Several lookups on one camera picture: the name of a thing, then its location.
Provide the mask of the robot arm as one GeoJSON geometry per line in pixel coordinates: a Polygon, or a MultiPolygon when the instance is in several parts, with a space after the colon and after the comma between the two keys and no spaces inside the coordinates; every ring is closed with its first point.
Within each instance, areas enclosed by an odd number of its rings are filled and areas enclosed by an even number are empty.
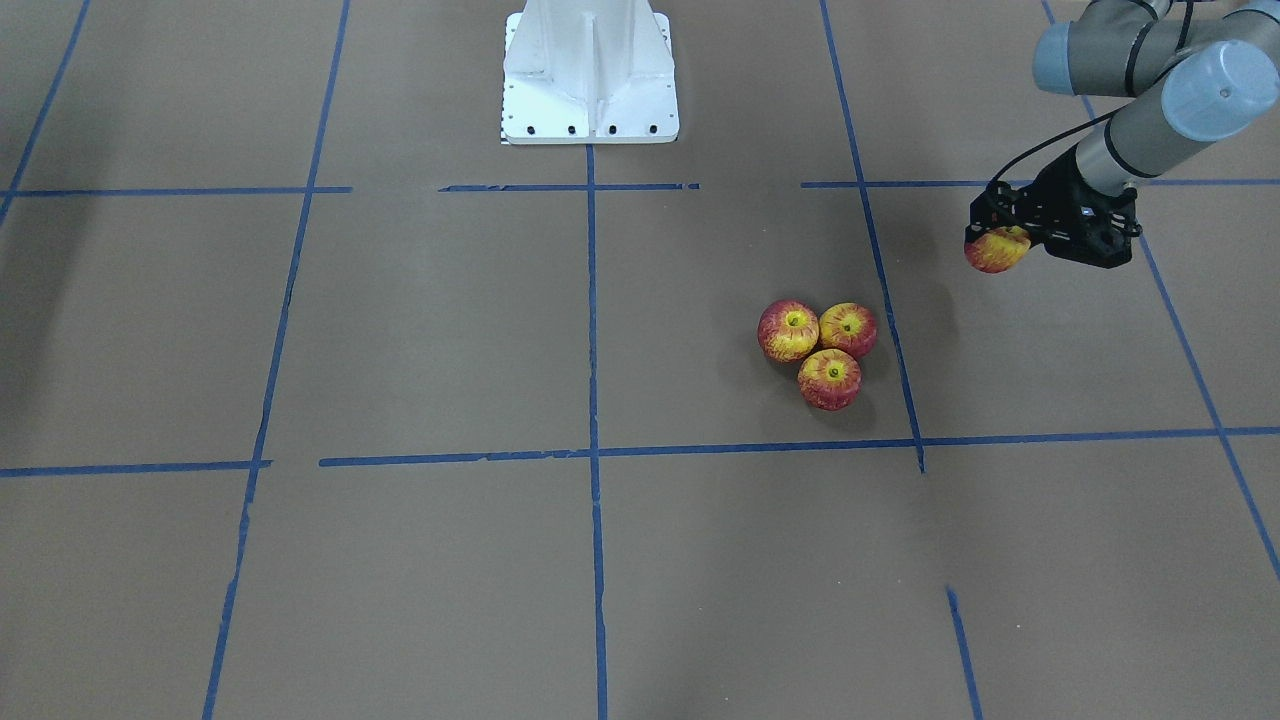
{"type": "Polygon", "coordinates": [[[1207,20],[1171,20],[1171,6],[1092,1],[1076,20],[1043,32],[1032,63],[1042,91],[1121,97],[1125,105],[1083,126],[1082,141],[1029,184],[993,177],[970,206],[970,260],[996,272],[1041,246],[1092,266],[1129,263],[1142,232],[1138,188],[1277,104],[1275,1],[1249,1],[1207,20]]]}

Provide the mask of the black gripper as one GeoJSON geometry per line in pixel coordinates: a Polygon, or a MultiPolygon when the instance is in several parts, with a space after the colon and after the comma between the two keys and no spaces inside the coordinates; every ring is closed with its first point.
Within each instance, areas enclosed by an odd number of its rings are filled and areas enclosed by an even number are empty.
{"type": "Polygon", "coordinates": [[[991,231],[1012,227],[1012,215],[1028,228],[1033,242],[1042,245],[1052,223],[1075,206],[1137,209],[1137,191],[1102,193],[1085,181],[1075,156],[1061,155],[1016,192],[1014,205],[1011,184],[987,184],[970,204],[965,245],[975,243],[991,231]]]}

